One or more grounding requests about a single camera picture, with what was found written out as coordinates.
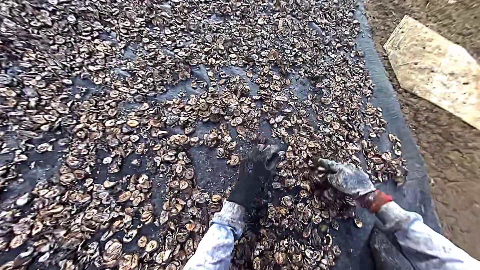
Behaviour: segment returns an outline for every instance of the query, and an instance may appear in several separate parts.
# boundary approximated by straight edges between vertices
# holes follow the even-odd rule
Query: plywood board
[[[480,129],[480,66],[463,47],[405,15],[384,48],[405,90]]]

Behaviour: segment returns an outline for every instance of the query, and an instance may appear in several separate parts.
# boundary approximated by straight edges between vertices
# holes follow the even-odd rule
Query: black glove
[[[275,174],[278,147],[259,144],[240,163],[239,179],[228,201],[249,208],[262,186]]]

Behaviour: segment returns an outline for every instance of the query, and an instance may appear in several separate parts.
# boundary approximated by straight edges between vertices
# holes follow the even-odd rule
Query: work glove
[[[368,175],[352,164],[345,165],[320,157],[312,157],[311,160],[315,166],[313,174],[326,173],[327,180],[333,187],[353,198],[358,198],[376,190]]]
[[[227,201],[249,208],[255,196],[275,174],[279,147],[258,144],[241,161],[239,179]]]

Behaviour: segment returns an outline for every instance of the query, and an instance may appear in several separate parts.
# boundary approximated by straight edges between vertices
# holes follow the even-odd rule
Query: light blue sleeve
[[[384,204],[377,217],[395,233],[405,257],[417,270],[480,269],[480,262],[423,223],[421,215],[396,202]]]
[[[235,241],[243,233],[245,208],[225,201],[183,270],[228,270]]]

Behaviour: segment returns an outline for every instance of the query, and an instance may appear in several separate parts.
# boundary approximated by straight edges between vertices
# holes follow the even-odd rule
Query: person's right hand
[[[376,190],[368,175],[352,164],[345,165],[320,157],[312,157],[311,160],[315,165],[313,173],[327,173],[327,179],[333,187],[354,198]]]

